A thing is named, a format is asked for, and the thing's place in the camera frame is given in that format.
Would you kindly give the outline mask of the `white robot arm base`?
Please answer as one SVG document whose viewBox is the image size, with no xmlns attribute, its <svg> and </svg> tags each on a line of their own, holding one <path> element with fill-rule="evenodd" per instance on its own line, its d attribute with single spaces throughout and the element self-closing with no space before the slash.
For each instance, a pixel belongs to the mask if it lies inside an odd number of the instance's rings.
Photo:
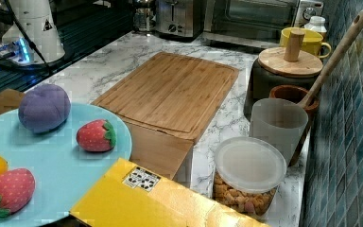
<svg viewBox="0 0 363 227">
<path fill-rule="evenodd" d="M 49 0 L 0 0 L 0 21 L 10 24 L 0 55 L 20 66 L 58 61 L 65 55 Z"/>
</svg>

